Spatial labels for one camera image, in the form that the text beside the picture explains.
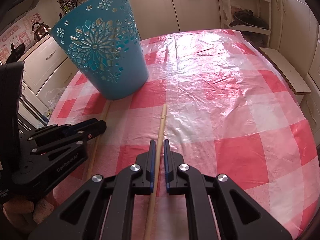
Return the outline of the white tiered storage cart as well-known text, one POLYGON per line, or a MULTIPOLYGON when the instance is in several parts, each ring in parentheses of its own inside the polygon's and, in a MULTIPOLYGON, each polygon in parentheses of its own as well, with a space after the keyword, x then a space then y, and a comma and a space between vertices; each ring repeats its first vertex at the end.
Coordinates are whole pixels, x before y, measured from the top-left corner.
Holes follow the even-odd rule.
POLYGON ((221 27, 242 32, 252 42, 261 39, 264 46, 270 44, 271 38, 271 0, 219 0, 221 27), (254 16, 265 21, 267 29, 255 28, 246 25, 229 27, 228 24, 234 21, 234 13, 242 10, 251 10, 254 16))

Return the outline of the black wok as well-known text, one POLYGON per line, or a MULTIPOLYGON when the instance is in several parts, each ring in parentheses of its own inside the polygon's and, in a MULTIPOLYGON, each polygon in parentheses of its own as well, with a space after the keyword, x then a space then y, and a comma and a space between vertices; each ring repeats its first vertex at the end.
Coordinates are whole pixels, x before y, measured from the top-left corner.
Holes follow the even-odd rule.
POLYGON ((14 44, 12 43, 10 47, 11 47, 11 54, 7 58, 6 63, 17 62, 24 54, 25 44, 22 43, 15 48, 14 44))

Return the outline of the wooden stool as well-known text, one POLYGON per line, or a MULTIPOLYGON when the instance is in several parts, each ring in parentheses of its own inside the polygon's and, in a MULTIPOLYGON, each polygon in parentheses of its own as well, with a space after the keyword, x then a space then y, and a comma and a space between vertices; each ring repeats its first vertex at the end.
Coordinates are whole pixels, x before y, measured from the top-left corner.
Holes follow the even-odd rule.
POLYGON ((311 90, 293 67, 281 53, 275 49, 260 47, 258 51, 280 72, 295 95, 310 94, 311 90))

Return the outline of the black pan on cart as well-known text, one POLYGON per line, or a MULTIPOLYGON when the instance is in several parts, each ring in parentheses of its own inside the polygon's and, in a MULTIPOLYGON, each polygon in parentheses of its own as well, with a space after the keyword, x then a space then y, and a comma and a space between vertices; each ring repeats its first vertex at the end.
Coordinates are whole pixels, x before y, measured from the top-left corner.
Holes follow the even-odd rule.
POLYGON ((255 28, 267 29, 268 25, 261 18, 254 16, 251 10, 237 11, 233 15, 234 21, 228 24, 229 27, 246 25, 255 28))

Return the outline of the floral plastic-lined waste bin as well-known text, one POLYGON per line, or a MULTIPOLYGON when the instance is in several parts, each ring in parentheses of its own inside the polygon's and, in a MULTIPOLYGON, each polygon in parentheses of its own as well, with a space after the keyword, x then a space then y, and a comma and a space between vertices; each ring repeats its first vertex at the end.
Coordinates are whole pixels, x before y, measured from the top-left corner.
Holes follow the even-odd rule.
POLYGON ((63 88, 55 88, 46 93, 46 103, 51 113, 53 113, 58 101, 65 91, 65 87, 63 88))

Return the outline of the pink checkered plastic tablecloth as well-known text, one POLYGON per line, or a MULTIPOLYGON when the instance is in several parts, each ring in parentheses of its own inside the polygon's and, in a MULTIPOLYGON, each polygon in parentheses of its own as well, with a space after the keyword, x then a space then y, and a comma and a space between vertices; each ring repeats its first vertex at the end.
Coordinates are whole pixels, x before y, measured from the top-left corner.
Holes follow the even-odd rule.
POLYGON ((50 122, 105 119, 88 143, 93 174, 132 164, 158 137, 163 105, 170 147, 202 174, 230 176, 292 235, 311 222, 319 161, 310 125, 281 75, 238 32, 193 31, 141 42, 149 79, 108 102, 77 73, 50 122))

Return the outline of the teal perforated plastic basket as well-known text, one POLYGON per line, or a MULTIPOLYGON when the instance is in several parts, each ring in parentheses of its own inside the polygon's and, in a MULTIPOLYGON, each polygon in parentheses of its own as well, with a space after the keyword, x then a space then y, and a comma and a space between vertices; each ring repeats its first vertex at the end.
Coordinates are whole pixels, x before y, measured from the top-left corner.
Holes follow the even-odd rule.
POLYGON ((125 98, 148 80, 129 0, 88 0, 56 22, 50 35, 107 100, 125 98))

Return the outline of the metal kettle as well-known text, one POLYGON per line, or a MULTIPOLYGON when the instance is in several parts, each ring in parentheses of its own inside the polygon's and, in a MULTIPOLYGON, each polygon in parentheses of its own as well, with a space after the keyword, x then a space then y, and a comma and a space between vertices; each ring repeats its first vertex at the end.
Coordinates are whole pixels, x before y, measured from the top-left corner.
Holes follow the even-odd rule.
POLYGON ((51 28, 47 24, 35 22, 32 25, 32 31, 34 32, 35 42, 39 42, 39 40, 41 40, 50 33, 51 28))

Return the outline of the beige wooden chopstick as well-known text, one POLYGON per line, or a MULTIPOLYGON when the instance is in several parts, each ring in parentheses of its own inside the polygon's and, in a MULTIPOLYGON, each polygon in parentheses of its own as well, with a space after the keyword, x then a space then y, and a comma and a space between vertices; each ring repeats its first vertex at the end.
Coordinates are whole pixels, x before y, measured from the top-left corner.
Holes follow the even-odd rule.
POLYGON ((152 224, 153 224, 153 216, 155 211, 156 204, 156 194, 158 187, 158 177, 161 163, 161 152, 163 148, 163 138, 164 138, 164 130, 165 130, 165 122, 167 117, 167 104, 165 103, 162 107, 162 113, 160 118, 160 126, 158 132, 158 140, 156 143, 156 156, 155 156, 155 182, 153 193, 150 195, 149 203, 148 203, 148 213, 146 217, 145 231, 144 231, 144 240, 151 239, 152 233, 152 224))
MULTIPOLYGON (((106 103, 106 107, 105 107, 105 110, 103 112, 103 118, 102 120, 106 121, 106 118, 107 118, 107 114, 108 114, 108 111, 109 111, 109 108, 110 108, 110 104, 111 102, 108 101, 106 103)), ((89 180, 91 177, 92 177, 92 173, 93 173, 93 167, 94 167, 94 162, 95 162, 95 156, 96 156, 96 152, 97 152, 97 148, 98 148, 98 145, 99 145, 99 140, 100 140, 100 135, 97 136, 95 142, 94 142, 94 145, 93 145, 93 151, 92 151, 92 154, 89 158, 89 165, 88 165, 88 170, 87 170, 87 176, 86 176, 86 180, 89 180)))

